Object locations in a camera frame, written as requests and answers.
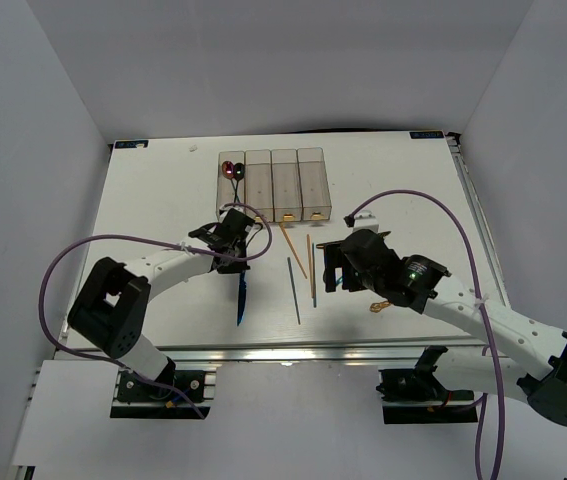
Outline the black spoon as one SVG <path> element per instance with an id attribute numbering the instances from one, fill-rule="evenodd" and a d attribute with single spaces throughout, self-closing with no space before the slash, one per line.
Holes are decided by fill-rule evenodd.
<path id="1" fill-rule="evenodd" d="M 234 189 L 234 201 L 241 202 L 241 182 L 245 177 L 245 166 L 243 163 L 235 163 L 232 168 L 232 182 Z"/>

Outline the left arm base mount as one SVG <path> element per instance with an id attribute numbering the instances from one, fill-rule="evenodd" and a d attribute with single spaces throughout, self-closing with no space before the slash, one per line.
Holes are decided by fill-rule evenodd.
<path id="1" fill-rule="evenodd" d="M 142 382 L 120 369 L 110 407 L 112 419 L 204 420 L 215 397 L 216 369 L 193 364 L 176 369 L 172 388 Z"/>

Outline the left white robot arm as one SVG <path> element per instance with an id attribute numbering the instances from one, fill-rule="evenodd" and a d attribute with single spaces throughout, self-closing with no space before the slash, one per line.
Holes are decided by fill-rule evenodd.
<path id="1" fill-rule="evenodd" d="M 126 262 L 98 260 L 70 309 L 69 326 L 106 357 L 141 375 L 140 387 L 151 398 L 165 398 L 173 390 L 176 366 L 142 334 L 149 302 L 195 276 L 246 270 L 247 263 L 235 259 L 246 256 L 254 225 L 253 218 L 232 208 L 220 222 L 191 231 L 178 250 Z"/>

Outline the black knife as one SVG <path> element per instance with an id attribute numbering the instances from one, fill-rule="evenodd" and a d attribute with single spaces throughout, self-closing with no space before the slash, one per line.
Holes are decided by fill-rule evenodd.
<path id="1" fill-rule="evenodd" d="M 385 238 L 388 235 L 390 235 L 392 232 L 390 230 L 388 231 L 381 231 L 379 233 L 377 233 L 377 235 L 379 235 L 381 238 Z M 317 243 L 315 244 L 315 248 L 323 250 L 325 248 L 327 248 L 328 246 L 331 245 L 340 245 L 343 242 L 343 240 L 332 240 L 332 241 L 327 241 L 327 242 L 322 242 L 322 243 Z"/>

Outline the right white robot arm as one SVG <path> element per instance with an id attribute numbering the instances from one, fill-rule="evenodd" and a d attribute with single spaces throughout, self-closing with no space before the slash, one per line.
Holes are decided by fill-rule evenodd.
<path id="1" fill-rule="evenodd" d="M 567 331 L 477 298 L 445 266 L 422 255 L 400 257 L 372 230 L 357 230 L 320 248 L 326 292 L 369 290 L 394 307 L 494 345 L 504 356 L 495 363 L 480 353 L 428 346 L 411 370 L 383 371 L 377 390 L 385 401 L 445 402 L 456 391 L 502 392 L 567 427 Z"/>

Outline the blue knife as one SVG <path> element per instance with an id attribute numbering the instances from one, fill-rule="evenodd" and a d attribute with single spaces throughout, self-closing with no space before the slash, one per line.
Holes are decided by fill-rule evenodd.
<path id="1" fill-rule="evenodd" d="M 237 314 L 236 314 L 236 325 L 240 326 L 245 313 L 247 302 L 247 281 L 246 281 L 246 272 L 242 271 L 239 274 L 239 282 L 238 282 L 238 295 L 237 295 Z"/>

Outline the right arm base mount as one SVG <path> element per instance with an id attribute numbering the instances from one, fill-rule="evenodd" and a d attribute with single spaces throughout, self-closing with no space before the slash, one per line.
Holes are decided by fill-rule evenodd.
<path id="1" fill-rule="evenodd" d="M 436 362 L 449 350 L 427 347 L 410 368 L 379 371 L 376 391 L 385 425 L 477 423 L 477 400 L 471 390 L 446 389 L 434 376 Z"/>

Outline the rainbow spoon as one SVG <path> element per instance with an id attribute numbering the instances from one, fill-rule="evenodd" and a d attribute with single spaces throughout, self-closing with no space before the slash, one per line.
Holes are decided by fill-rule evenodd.
<path id="1" fill-rule="evenodd" d="M 231 161 L 224 161 L 221 165 L 221 174 L 223 180 L 221 181 L 221 203 L 226 204 L 234 201 L 234 189 L 232 182 L 232 168 Z"/>

